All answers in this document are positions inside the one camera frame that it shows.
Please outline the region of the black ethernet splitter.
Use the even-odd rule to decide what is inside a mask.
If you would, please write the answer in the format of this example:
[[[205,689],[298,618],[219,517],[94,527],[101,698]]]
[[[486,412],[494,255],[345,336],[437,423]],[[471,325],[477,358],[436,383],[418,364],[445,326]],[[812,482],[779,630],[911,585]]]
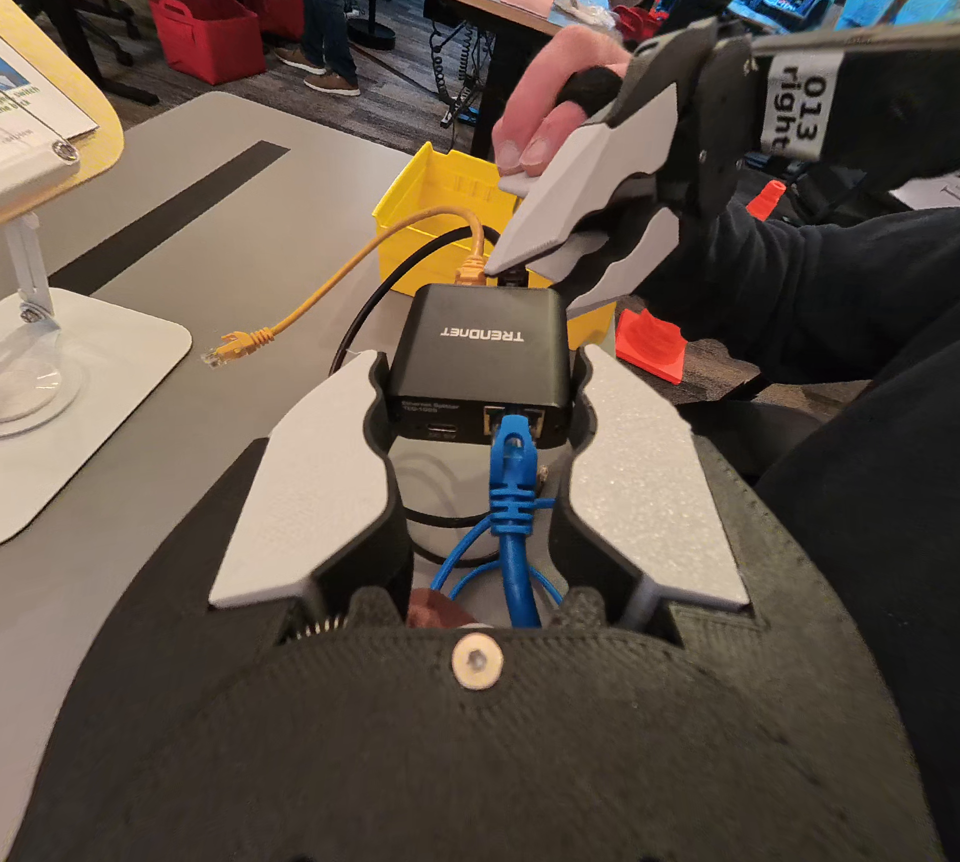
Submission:
[[[489,445],[522,415],[539,449],[561,447],[571,415],[567,313],[551,288],[419,289],[386,388],[394,434]]]

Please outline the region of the yellow plastic bin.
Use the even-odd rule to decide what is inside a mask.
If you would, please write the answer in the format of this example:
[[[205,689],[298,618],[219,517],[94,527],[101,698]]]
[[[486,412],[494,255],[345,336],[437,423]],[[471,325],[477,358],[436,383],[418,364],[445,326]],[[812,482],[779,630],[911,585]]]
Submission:
[[[518,200],[501,191],[496,166],[452,151],[441,153],[426,142],[407,163],[373,210],[378,232],[427,208],[456,206],[473,211],[485,226],[500,233],[509,223]],[[377,249],[381,280],[433,238],[461,227],[457,216],[440,215],[421,221],[390,237]],[[423,285],[451,283],[472,248],[472,236],[440,248],[420,262],[395,286],[413,296]]]

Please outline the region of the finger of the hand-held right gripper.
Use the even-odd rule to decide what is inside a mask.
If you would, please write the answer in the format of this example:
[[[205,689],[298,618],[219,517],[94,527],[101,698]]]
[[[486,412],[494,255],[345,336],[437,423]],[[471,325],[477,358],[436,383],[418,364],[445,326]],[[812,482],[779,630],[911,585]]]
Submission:
[[[549,280],[569,317],[629,296],[679,244],[671,208],[616,207],[603,226],[573,232],[529,268]]]
[[[630,175],[652,176],[666,163],[679,121],[675,82],[641,104],[617,98],[579,126],[530,184],[486,273],[498,276],[564,245],[577,225],[608,205]]]

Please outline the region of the printed instruction sheet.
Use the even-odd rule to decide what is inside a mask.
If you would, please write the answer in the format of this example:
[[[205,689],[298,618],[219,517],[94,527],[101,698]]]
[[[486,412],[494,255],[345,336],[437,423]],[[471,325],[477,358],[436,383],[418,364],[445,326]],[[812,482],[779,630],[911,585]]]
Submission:
[[[78,160],[73,140],[98,123],[6,40],[1,41],[1,171],[18,180]]]

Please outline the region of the black table leg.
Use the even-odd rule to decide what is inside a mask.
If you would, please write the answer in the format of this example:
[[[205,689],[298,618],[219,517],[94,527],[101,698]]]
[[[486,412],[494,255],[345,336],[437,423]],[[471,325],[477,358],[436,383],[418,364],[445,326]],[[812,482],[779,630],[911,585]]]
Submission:
[[[127,86],[102,75],[87,36],[82,33],[80,19],[70,0],[40,0],[40,2],[43,12],[58,32],[67,56],[72,62],[78,64],[80,70],[90,77],[98,88],[148,107],[159,104],[159,98],[155,94]]]

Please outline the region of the person's right hand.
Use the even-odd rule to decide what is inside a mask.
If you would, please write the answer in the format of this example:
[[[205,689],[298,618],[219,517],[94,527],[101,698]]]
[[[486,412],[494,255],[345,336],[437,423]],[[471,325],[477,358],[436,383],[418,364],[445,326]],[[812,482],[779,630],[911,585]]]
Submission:
[[[491,132],[500,176],[540,176],[566,139],[587,119],[574,101],[556,101],[568,79],[604,66],[626,73],[631,54],[607,34],[581,25],[560,30],[519,79]]]

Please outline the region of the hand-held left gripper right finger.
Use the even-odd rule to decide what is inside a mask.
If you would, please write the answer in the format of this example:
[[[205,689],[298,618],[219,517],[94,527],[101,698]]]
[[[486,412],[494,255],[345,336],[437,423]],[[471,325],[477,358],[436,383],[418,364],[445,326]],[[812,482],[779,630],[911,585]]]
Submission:
[[[737,613],[750,604],[691,428],[599,346],[573,368],[571,457],[552,515],[552,561],[592,588],[606,620],[644,630],[664,602]]]

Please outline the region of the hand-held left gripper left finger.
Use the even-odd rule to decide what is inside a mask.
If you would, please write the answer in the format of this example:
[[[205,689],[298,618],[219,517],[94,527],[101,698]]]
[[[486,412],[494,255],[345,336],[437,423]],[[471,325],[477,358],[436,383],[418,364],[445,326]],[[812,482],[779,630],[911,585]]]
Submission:
[[[218,610],[294,599],[346,613],[366,587],[405,612],[412,542],[389,451],[389,363],[366,351],[270,433],[208,601]]]

